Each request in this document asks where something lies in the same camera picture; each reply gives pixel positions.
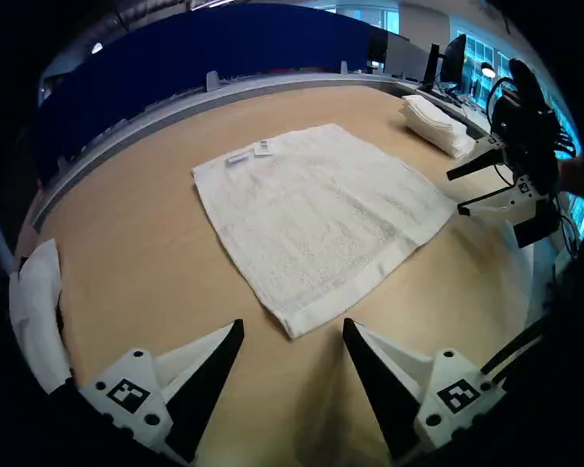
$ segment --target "white towel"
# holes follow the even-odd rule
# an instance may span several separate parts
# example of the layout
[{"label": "white towel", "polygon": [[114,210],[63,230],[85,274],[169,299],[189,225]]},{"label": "white towel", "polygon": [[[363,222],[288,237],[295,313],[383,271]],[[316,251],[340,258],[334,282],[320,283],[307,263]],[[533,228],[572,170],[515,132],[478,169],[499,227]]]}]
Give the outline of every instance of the white towel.
[{"label": "white towel", "polygon": [[61,294],[56,242],[38,246],[9,283],[11,324],[39,385],[50,394],[71,377],[69,359],[56,323]]},{"label": "white towel", "polygon": [[406,126],[422,138],[458,159],[470,153],[474,140],[466,133],[466,126],[448,116],[422,96],[403,97],[405,104],[400,110]]},{"label": "white towel", "polygon": [[353,306],[455,208],[415,170],[337,125],[270,139],[271,156],[254,147],[192,173],[229,256],[292,338]]}]

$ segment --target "blue partition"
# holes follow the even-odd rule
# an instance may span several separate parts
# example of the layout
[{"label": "blue partition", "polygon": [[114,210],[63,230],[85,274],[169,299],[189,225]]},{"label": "blue partition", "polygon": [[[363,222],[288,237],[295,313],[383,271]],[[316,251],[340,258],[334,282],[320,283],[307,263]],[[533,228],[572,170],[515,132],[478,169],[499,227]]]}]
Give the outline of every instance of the blue partition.
[{"label": "blue partition", "polygon": [[32,125],[41,182],[105,129],[145,107],[220,78],[285,68],[365,69],[387,33],[361,21],[292,5],[229,5],[171,16],[92,55],[44,101]]}]

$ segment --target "office desk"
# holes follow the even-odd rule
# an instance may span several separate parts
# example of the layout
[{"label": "office desk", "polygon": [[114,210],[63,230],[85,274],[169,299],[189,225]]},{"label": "office desk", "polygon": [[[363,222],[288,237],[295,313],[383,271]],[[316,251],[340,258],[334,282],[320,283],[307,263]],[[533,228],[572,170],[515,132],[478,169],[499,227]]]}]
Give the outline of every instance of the office desk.
[{"label": "office desk", "polygon": [[131,347],[161,354],[243,318],[245,341],[199,465],[390,465],[342,342],[344,317],[423,353],[451,346],[482,364],[522,329],[531,249],[518,250],[502,226],[454,215],[361,302],[290,341],[226,256],[191,169],[250,142],[334,122],[455,199],[501,186],[492,169],[448,182],[453,160],[404,127],[401,106],[362,86],[243,100],[149,135],[80,181],[40,233],[58,245],[77,383]]}]

